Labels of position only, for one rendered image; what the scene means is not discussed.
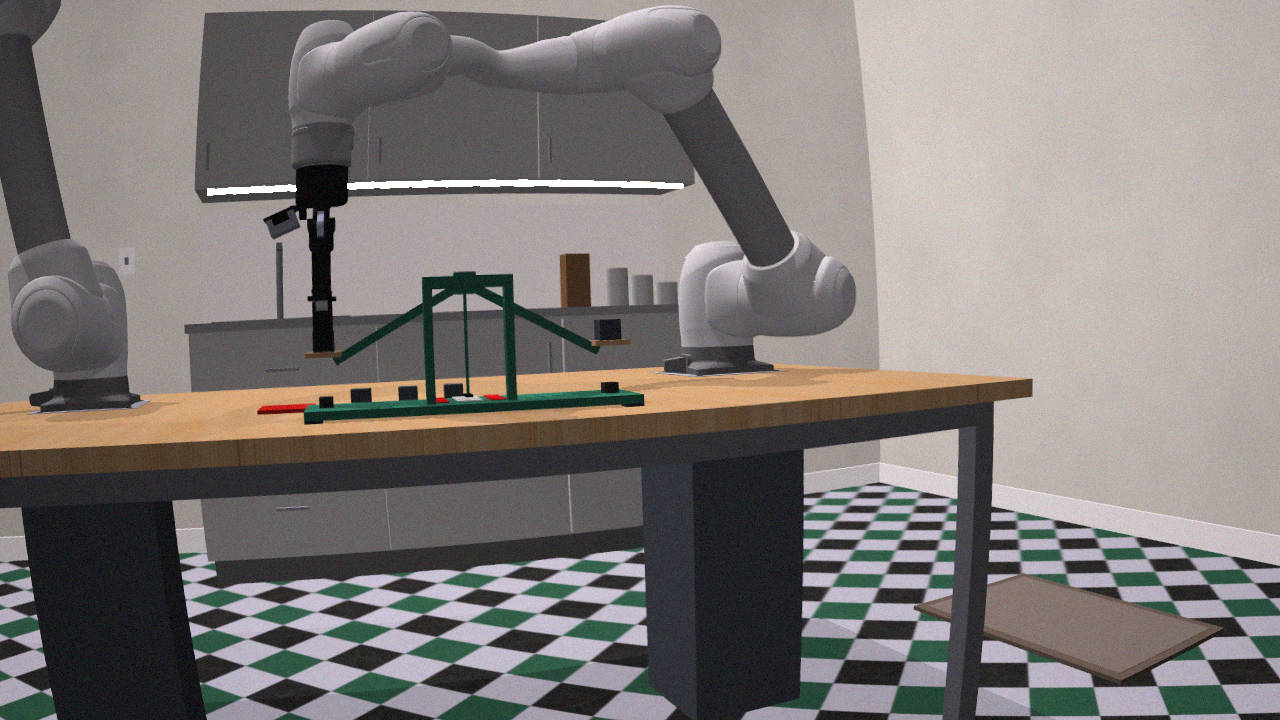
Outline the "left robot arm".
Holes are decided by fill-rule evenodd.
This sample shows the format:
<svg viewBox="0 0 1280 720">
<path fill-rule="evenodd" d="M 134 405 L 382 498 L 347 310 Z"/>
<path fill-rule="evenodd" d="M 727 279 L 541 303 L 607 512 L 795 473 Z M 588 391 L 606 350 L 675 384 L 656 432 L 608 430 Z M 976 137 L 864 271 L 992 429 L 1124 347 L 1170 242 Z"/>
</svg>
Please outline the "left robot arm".
<svg viewBox="0 0 1280 720">
<path fill-rule="evenodd" d="M 422 12 L 356 31 L 320 20 L 302 31 L 291 61 L 291 165 L 351 167 L 356 117 L 433 94 L 449 76 L 539 94 L 628 90 L 666 118 L 740 245 L 700 243 L 689 252 L 678 283 L 682 350 L 666 359 L 664 372 L 773 372 L 756 361 L 753 337 L 832 331 L 851 316 L 856 286 L 847 266 L 788 231 L 712 88 L 719 58 L 714 20 L 690 6 L 630 12 L 503 51 L 451 35 Z"/>
</svg>

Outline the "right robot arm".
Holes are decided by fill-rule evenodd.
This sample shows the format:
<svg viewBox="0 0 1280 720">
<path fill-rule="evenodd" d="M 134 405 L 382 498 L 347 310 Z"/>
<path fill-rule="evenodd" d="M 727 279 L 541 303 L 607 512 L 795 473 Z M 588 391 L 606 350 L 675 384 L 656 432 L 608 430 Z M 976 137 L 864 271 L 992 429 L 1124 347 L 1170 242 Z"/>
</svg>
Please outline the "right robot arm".
<svg viewBox="0 0 1280 720">
<path fill-rule="evenodd" d="M 8 272 L 12 332 L 52 372 L 54 387 L 31 395 L 31 406 L 131 407 L 141 398 L 127 375 L 125 293 L 108 263 L 70 240 L 35 68 L 32 46 L 60 6 L 0 0 L 0 179 L 19 254 Z"/>
</svg>

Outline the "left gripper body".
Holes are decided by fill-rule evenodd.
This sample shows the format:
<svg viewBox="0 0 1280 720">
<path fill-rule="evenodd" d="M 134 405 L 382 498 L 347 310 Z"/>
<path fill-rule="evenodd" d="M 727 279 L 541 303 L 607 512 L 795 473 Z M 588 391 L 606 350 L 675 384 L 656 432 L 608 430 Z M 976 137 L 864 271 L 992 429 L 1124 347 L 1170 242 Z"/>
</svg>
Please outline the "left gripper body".
<svg viewBox="0 0 1280 720">
<path fill-rule="evenodd" d="M 347 201 L 348 167 L 321 164 L 296 170 L 294 202 L 314 208 L 314 220 L 317 220 L 317 211 L 324 211 L 324 220 L 330 222 L 330 208 L 343 206 Z"/>
</svg>

